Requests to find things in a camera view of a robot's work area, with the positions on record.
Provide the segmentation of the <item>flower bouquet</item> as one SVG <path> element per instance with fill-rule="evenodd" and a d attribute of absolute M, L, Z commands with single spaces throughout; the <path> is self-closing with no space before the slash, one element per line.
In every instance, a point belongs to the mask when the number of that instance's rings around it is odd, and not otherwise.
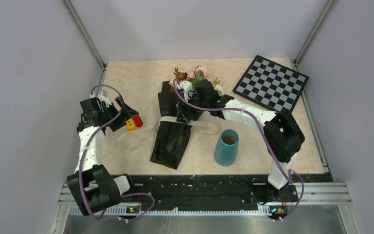
<path fill-rule="evenodd" d="M 182 92 L 177 89 L 177 84 L 183 80 L 191 82 L 192 85 L 203 79 L 208 80 L 208 70 L 198 65 L 193 72 L 188 74 L 180 72 L 178 68 L 175 68 L 174 75 L 175 78 L 173 80 L 162 83 L 161 91 L 158 93 L 159 110 L 162 119 L 159 121 L 150 160 L 151 162 L 176 170 L 179 167 L 191 137 L 191 124 L 203 114 L 203 108 L 195 106 L 184 99 Z M 176 104 L 179 102 L 189 106 L 191 116 L 189 124 L 182 124 L 176 121 Z M 222 116 L 220 111 L 211 110 L 212 115 L 216 117 Z"/>

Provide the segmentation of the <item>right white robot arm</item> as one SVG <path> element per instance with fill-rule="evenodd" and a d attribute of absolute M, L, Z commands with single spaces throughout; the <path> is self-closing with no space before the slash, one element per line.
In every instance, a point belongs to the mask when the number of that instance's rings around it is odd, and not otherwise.
<path fill-rule="evenodd" d="M 192 84 L 175 78 L 169 84 L 180 98 L 176 105 L 177 122 L 189 124 L 194 114 L 209 112 L 214 117 L 258 130 L 273 159 L 266 195 L 272 201 L 279 201 L 285 196 L 285 185 L 293 182 L 291 170 L 294 159 L 305 141 L 290 111 L 267 111 L 244 104 L 230 95 L 219 94 L 207 79 Z"/>

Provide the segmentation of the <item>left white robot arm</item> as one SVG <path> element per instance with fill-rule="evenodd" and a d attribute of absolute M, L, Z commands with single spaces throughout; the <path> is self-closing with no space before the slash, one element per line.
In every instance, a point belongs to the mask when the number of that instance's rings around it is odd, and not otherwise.
<path fill-rule="evenodd" d="M 83 112 L 76 128 L 80 138 L 78 164 L 75 172 L 67 177 L 67 186 L 84 216 L 117 205 L 121 198 L 132 201 L 137 194 L 130 175 L 113 176 L 102 164 L 106 128 L 115 132 L 139 114 L 124 102 L 122 96 L 116 97 L 115 101 L 120 110 L 100 96 L 80 102 Z"/>

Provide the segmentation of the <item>teal ceramic vase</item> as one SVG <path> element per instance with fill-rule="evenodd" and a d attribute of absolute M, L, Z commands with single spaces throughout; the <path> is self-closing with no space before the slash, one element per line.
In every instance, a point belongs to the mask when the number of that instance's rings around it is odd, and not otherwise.
<path fill-rule="evenodd" d="M 214 159 L 219 165 L 230 166 L 235 161 L 239 140 L 238 133 L 233 129 L 221 132 L 214 151 Z"/>

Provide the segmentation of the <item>red yellow toy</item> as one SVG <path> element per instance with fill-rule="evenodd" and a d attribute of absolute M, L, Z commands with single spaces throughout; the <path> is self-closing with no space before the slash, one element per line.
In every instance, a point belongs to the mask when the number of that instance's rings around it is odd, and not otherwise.
<path fill-rule="evenodd" d="M 126 128 L 129 131 L 136 130 L 143 126 L 143 121 L 139 115 L 133 116 L 126 121 Z"/>

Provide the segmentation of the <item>black white checkerboard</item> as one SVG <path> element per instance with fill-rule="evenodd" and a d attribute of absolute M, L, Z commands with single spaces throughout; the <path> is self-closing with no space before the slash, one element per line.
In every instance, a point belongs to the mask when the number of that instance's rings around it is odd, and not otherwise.
<path fill-rule="evenodd" d="M 292 112 L 308 79 L 302 73 L 257 55 L 233 92 L 270 111 Z"/>

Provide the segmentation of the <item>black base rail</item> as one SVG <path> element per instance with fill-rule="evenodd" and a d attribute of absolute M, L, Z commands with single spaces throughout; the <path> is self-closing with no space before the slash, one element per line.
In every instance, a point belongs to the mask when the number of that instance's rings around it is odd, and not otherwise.
<path fill-rule="evenodd" d="M 235 212 L 257 211 L 292 205 L 309 195 L 324 193 L 328 175 L 293 176 L 294 183 L 275 189 L 267 175 L 132 175 L 135 192 L 155 198 L 154 212 Z"/>

